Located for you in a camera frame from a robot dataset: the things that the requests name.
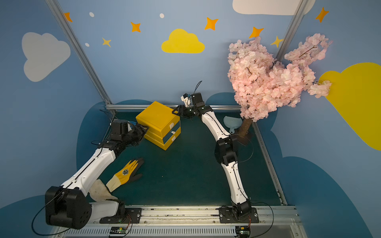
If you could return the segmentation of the yellow drawer cabinet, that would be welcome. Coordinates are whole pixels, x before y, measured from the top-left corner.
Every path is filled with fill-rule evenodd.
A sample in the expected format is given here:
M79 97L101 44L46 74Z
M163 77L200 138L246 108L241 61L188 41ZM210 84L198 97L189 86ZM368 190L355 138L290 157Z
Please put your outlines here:
M155 101L136 116L140 125L148 127L144 138L163 150L167 150L181 134L180 117L172 111Z

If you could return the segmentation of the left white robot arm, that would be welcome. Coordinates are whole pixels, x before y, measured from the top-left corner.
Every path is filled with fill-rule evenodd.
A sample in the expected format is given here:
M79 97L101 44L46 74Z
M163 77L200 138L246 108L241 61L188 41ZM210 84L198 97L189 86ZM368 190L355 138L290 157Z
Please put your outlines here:
M141 178L137 170L142 158L129 161L103 184L99 176L130 146L137 146L148 131L147 126L127 120L111 122L109 135L98 145L92 157L61 186L52 186L45 193L45 219L51 226L81 229L89 221L125 222L124 202L111 196L119 186Z

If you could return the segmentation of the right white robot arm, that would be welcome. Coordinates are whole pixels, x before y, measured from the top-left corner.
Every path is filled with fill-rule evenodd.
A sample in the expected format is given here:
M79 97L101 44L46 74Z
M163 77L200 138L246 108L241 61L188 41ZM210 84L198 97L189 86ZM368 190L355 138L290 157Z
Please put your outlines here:
M178 105L172 114L183 117L192 118L198 116L207 126L216 140L214 155L217 162L222 166L229 184L232 202L232 212L236 220L240 220L248 216L252 212L252 205L248 198L240 177L238 167L238 138L231 135L219 122L214 111L209 105L196 107Z

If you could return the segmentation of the yellow black work glove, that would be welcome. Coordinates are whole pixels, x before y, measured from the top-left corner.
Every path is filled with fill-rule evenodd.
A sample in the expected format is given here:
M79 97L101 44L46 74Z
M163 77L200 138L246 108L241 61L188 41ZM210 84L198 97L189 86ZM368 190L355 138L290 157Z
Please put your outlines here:
M142 174L137 174L137 171L145 163L143 158L129 161L119 172L106 183L106 187L110 192L113 192L118 187L128 182L137 181L142 177Z

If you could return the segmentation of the light blue dustpan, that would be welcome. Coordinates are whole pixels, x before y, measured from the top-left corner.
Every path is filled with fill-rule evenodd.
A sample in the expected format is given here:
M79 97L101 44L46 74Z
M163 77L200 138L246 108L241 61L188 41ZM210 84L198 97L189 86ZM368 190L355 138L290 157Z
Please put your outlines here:
M243 120L241 118L225 116L223 119L223 123L225 124L226 127L229 128L229 133L234 134L235 130L241 127Z

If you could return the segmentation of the pink cherry blossom tree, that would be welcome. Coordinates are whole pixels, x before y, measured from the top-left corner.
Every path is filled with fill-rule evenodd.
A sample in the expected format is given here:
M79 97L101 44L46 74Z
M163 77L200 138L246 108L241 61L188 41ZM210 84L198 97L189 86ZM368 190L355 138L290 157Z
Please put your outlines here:
M243 119L237 134L245 137L252 123L267 118L280 107L296 107L304 91L316 98L328 96L331 82L317 82L310 65L325 58L330 44L325 35L309 36L284 55L287 65L267 51L260 37L248 43L239 40L230 44L228 78Z

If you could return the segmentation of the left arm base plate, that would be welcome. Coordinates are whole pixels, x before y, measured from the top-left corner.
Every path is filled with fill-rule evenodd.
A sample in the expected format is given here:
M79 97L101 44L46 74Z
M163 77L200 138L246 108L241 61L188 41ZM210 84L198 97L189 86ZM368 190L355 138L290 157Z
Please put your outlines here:
M118 211L116 215L112 217L101 218L100 224L139 224L141 219L141 208L125 208Z

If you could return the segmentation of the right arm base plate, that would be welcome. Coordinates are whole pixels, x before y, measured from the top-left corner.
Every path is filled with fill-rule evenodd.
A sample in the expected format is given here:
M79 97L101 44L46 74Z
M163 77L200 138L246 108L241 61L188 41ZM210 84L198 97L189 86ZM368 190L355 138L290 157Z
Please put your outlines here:
M221 224L228 224L228 223L256 224L260 222L257 209L254 207L252 207L249 213L246 213L244 215L239 215L238 212L233 209L233 207L221 206L218 208L218 213L219 213L218 215L219 221Z

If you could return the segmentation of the aluminium rail base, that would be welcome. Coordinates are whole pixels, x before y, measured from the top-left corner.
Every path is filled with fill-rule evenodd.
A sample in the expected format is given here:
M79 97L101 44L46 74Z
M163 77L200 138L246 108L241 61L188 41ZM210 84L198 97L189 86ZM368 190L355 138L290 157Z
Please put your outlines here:
M294 206L258 203L246 218L228 206L127 206L121 223L90 221L80 230L52 228L55 238L305 238Z

